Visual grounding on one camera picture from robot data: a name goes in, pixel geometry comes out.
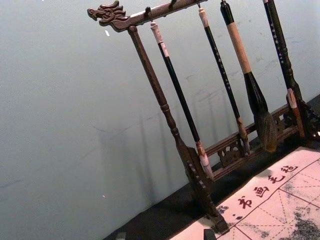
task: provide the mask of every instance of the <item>brush tip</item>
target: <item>brush tip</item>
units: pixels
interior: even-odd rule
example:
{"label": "brush tip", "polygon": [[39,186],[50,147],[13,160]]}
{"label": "brush tip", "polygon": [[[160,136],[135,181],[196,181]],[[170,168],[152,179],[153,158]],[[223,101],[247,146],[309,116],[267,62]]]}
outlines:
{"label": "brush tip", "polygon": [[278,129],[271,114],[266,112],[265,114],[255,116],[254,122],[263,149],[269,153],[276,151],[278,145]]}

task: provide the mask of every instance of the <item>table surface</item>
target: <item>table surface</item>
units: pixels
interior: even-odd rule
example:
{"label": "table surface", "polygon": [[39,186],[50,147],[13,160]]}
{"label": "table surface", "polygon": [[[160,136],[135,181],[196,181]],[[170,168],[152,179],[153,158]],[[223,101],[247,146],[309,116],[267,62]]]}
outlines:
{"label": "table surface", "polygon": [[[320,115],[320,95],[308,104]],[[263,152],[259,155],[259,161],[252,160],[222,177],[213,184],[215,189],[214,195],[211,196],[213,202],[218,205],[253,176],[297,147],[293,141],[286,142],[281,144],[275,153]],[[205,214],[193,199],[192,192],[191,185],[186,184],[166,199],[138,214],[103,240],[115,240],[117,234],[121,232],[126,232],[126,240],[165,240],[174,236]]]}

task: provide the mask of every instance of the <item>wall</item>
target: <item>wall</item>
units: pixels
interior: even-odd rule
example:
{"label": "wall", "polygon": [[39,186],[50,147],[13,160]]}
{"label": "wall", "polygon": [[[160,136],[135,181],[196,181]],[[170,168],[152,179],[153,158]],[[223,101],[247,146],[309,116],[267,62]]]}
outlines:
{"label": "wall", "polygon": [[[87,8],[111,2],[0,3],[0,239],[100,240],[187,183],[129,35],[87,16]],[[262,0],[229,3],[273,111],[286,103],[286,88]],[[147,5],[120,4],[128,15]],[[320,93],[320,2],[276,5],[295,78],[310,100]],[[202,7],[248,125],[253,116],[220,4],[210,0]],[[156,22],[204,145],[235,132],[197,7]],[[181,136],[194,147],[150,24],[138,30]]]}

